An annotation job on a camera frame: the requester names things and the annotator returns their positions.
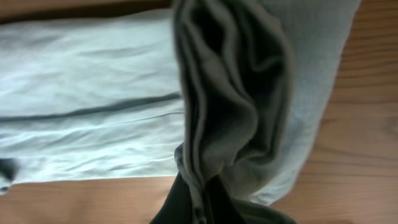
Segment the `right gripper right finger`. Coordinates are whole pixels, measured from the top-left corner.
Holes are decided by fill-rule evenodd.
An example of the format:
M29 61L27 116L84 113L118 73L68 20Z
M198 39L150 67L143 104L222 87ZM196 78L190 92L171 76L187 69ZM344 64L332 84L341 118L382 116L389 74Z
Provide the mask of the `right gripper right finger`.
M208 224L246 224L246 221L234 207L218 175L206 183L203 198Z

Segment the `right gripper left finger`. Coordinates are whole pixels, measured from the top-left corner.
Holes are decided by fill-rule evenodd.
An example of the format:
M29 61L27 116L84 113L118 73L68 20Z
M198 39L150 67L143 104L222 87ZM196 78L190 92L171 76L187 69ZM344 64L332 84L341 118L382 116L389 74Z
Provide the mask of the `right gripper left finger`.
M167 198L150 224L191 224L192 202L189 186L177 174Z

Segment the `light blue t-shirt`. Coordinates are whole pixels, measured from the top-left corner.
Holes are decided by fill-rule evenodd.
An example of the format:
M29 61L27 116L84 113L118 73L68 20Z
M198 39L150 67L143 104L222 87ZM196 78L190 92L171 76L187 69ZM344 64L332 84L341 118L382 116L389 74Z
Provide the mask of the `light blue t-shirt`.
M177 176L207 223L219 176L246 223L294 186L359 1L183 0L107 19L1 26L1 193Z

